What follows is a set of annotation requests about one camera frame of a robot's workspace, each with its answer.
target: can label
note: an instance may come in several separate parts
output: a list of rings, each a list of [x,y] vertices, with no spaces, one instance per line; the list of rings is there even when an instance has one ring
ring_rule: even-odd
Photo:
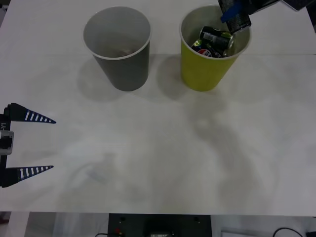
[[[212,57],[212,53],[206,48],[200,49],[198,53],[207,57]]]

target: soda can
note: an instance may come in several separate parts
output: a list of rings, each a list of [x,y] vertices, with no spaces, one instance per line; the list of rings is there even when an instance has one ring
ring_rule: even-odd
[[[234,36],[229,32],[204,26],[199,35],[200,39],[211,42],[212,46],[221,50],[230,49],[234,43]]]
[[[199,54],[202,54],[207,57],[212,58],[221,58],[222,55],[218,53],[210,44],[205,44],[201,39],[198,39],[194,42],[194,44],[191,46],[191,48],[198,52]]]
[[[226,12],[239,0],[218,0],[219,6],[222,12]],[[251,21],[249,15],[245,12],[239,12],[236,16],[229,19],[227,22],[228,30],[231,34],[235,32],[242,31],[251,26]]]
[[[228,51],[225,49],[225,50],[221,50],[221,49],[218,49],[218,48],[215,48],[215,47],[212,47],[212,45],[210,43],[207,43],[206,46],[208,48],[211,48],[212,51],[216,52],[216,53],[219,53],[219,55],[221,57],[227,57],[228,56]]]

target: table surface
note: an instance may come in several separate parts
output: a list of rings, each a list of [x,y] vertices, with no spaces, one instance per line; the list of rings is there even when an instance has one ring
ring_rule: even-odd
[[[12,124],[8,167],[54,165],[0,190],[0,210],[316,215],[316,35],[305,9],[253,16],[252,42],[210,92],[180,78],[182,17],[216,0],[12,0],[0,28],[0,108],[57,124]],[[81,41],[96,11],[149,18],[150,75],[113,88]]]

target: floor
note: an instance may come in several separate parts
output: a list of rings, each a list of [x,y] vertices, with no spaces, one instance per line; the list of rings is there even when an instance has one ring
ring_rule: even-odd
[[[99,232],[107,232],[108,217],[108,214],[100,213],[12,213],[11,226],[6,232],[1,232],[0,228],[0,236],[93,237]],[[211,221],[213,237],[272,237],[280,227],[293,228],[303,236],[306,232],[316,231],[316,218],[312,217],[213,215]],[[277,237],[297,235],[285,230]]]

